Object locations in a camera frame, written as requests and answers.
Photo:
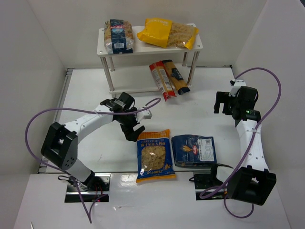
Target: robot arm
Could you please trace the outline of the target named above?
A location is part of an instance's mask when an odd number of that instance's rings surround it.
[[[150,119],[152,114],[149,110],[137,114],[116,115],[137,111],[131,107],[134,103],[127,93],[122,93],[119,99],[105,100],[94,109],[96,114],[86,114],[83,117],[66,124],[53,123],[48,130],[43,143],[41,153],[54,163],[58,168],[68,172],[77,178],[87,189],[95,187],[100,178],[87,168],[77,157],[77,145],[87,135],[103,125],[118,121],[128,141],[136,142],[139,134],[145,130],[144,126],[134,130],[142,119]],[[98,112],[113,112],[113,115],[98,114]]]
[[[217,92],[214,113],[219,113],[220,104],[224,104],[223,113],[232,115],[240,138],[241,156],[250,144],[256,131],[250,151],[241,167],[227,184],[228,197],[257,205],[263,205],[276,183],[276,176],[269,172],[263,154],[261,141],[261,120],[259,111],[254,110],[258,99],[255,88],[247,87],[243,80],[231,81],[230,92]],[[218,167],[216,177],[225,181],[232,170]]]

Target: white table surface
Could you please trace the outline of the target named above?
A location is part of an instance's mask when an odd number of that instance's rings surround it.
[[[191,172],[176,180],[135,184],[136,174],[112,174],[108,203],[95,204],[90,225],[81,203],[64,203],[67,183],[56,174],[31,175],[14,229],[288,229],[274,187],[263,206],[247,219],[236,219],[222,200],[196,201]],[[251,205],[228,200],[229,209],[247,214]]]
[[[235,166],[241,159],[240,142],[231,116],[214,114],[217,91],[230,91],[233,73],[230,68],[196,68],[191,92],[162,101],[151,109],[152,119],[143,120],[146,131],[169,128],[171,136],[213,136],[217,162]],[[132,94],[136,106],[143,106],[161,93]],[[93,110],[101,101],[111,98],[103,69],[74,70],[63,107]],[[82,113],[63,111],[59,123],[81,117]],[[136,143],[128,142],[117,122],[105,125],[78,145],[78,158],[94,172],[136,172]],[[173,166],[175,171],[191,171]],[[58,172],[52,168],[47,173]]]
[[[159,53],[177,53],[177,52],[190,52],[190,51],[201,51],[203,49],[203,45],[201,43],[201,39],[199,37],[199,34],[196,36],[196,40],[193,44],[193,48],[191,50],[188,50],[187,48],[179,48],[179,47],[167,47],[162,48],[158,47],[152,44],[147,44],[145,42],[142,42],[138,39],[137,33],[141,32],[144,29],[144,26],[133,26],[132,32],[133,32],[133,38],[134,38],[134,47],[133,47],[133,53],[124,53],[124,56],[128,55],[144,55],[144,54],[159,54]],[[122,55],[122,54],[112,54],[109,55],[105,49],[104,45],[104,29],[99,29],[99,38],[98,38],[98,44],[97,44],[97,55],[99,57],[106,57],[106,56],[113,56],[113,55]]]

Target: pasta bag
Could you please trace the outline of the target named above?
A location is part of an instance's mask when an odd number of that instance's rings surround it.
[[[146,180],[176,178],[169,137],[169,129],[160,132],[143,132],[139,135],[136,183]]]
[[[172,84],[166,75],[162,61],[149,65],[149,68],[151,69],[152,76],[157,84],[157,87],[161,91],[164,100],[167,101],[168,98],[176,97]]]
[[[193,48],[199,29],[161,18],[147,18],[145,28],[137,34],[139,40],[163,48],[170,46]]]

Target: pasta package label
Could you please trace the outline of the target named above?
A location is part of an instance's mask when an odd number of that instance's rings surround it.
[[[143,42],[166,48],[171,27],[172,21],[170,20],[147,18],[144,30],[139,32],[137,36]]]
[[[162,61],[149,65],[149,68],[151,69],[152,76],[157,84],[157,87],[161,91],[164,100],[167,101],[168,98],[176,97],[172,84],[166,75]]]
[[[136,183],[146,180],[176,178],[169,136],[169,129],[160,132],[143,132],[139,135]]]
[[[168,75],[168,78],[175,86],[179,95],[185,94],[190,91],[184,79],[182,78],[180,72],[176,68],[175,64],[172,60],[162,61],[164,65],[164,69]]]
[[[129,22],[110,19],[105,23],[104,45],[109,54],[133,52],[132,26]]]
[[[214,138],[200,135],[172,137],[173,157],[176,166],[207,167],[217,163]]]
[[[137,34],[139,40],[163,48],[170,46],[193,48],[199,29],[174,21],[149,18],[145,20],[145,28]]]

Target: white backdrop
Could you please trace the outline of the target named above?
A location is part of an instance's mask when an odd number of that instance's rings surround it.
[[[11,229],[30,173],[39,166],[25,147],[25,126],[38,111],[57,105],[65,69],[26,0],[0,1],[0,33],[0,227]],[[53,117],[42,115],[30,129],[38,156]]]
[[[98,29],[108,19],[133,26],[162,17],[195,23],[203,51],[198,65],[234,64],[266,0],[28,0],[65,67],[101,67]],[[148,64],[158,56],[117,58],[115,64]]]
[[[233,71],[251,67],[273,71],[282,83],[278,107],[264,121],[262,142],[269,168],[292,229],[305,228],[304,205],[304,107],[305,107],[305,7],[300,0],[268,0]],[[257,109],[265,114],[277,96],[272,76],[261,71],[244,77],[257,88]]]

